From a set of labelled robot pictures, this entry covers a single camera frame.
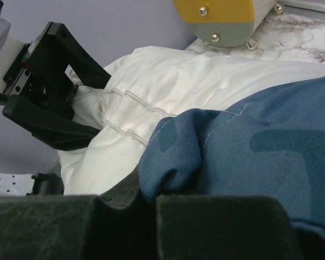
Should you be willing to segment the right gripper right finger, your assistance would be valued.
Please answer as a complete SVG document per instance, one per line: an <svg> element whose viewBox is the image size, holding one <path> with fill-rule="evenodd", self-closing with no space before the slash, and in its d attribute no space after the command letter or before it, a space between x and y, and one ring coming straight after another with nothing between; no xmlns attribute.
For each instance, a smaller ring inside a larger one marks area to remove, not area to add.
<svg viewBox="0 0 325 260"><path fill-rule="evenodd" d="M156 212L160 259L325 259L325 238L273 198L159 196Z"/></svg>

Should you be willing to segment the white pillow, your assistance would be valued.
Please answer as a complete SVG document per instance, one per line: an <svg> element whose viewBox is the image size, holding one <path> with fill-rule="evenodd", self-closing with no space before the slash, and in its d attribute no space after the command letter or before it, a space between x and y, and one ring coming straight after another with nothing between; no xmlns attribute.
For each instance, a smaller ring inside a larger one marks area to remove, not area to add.
<svg viewBox="0 0 325 260"><path fill-rule="evenodd" d="M191 108L225 110L260 90L325 76L325 64L144 47L106 67L104 89L80 85L74 121L99 130L59 151L65 195L102 194L138 164L158 122Z"/></svg>

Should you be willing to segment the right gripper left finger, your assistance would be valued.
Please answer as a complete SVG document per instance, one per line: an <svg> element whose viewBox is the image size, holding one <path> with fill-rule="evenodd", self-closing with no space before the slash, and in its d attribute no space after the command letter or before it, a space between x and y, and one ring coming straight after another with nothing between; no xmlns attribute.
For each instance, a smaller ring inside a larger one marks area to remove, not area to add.
<svg viewBox="0 0 325 260"><path fill-rule="evenodd" d="M0 259L156 259L138 170L96 195L0 196Z"/></svg>

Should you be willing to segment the blue cartoon print pillowcase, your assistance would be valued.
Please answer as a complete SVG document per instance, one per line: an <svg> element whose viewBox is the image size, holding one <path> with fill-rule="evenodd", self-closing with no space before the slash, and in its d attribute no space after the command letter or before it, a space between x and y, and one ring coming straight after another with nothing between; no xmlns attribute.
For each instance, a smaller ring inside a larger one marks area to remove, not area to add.
<svg viewBox="0 0 325 260"><path fill-rule="evenodd" d="M325 239L325 77L162 119L139 161L139 185L149 203L185 187L271 196L294 228Z"/></svg>

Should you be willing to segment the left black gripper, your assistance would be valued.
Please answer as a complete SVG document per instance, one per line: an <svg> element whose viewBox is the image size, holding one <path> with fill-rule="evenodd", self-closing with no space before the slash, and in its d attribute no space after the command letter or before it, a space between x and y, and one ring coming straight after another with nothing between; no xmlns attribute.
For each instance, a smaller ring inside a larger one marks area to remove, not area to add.
<svg viewBox="0 0 325 260"><path fill-rule="evenodd" d="M111 78L63 23L48 22L40 40L25 44L4 76L3 95L12 97L3 115L61 151L85 148L100 132L42 109L71 103L76 85L66 75L68 66L85 86L95 89L104 89Z"/></svg>

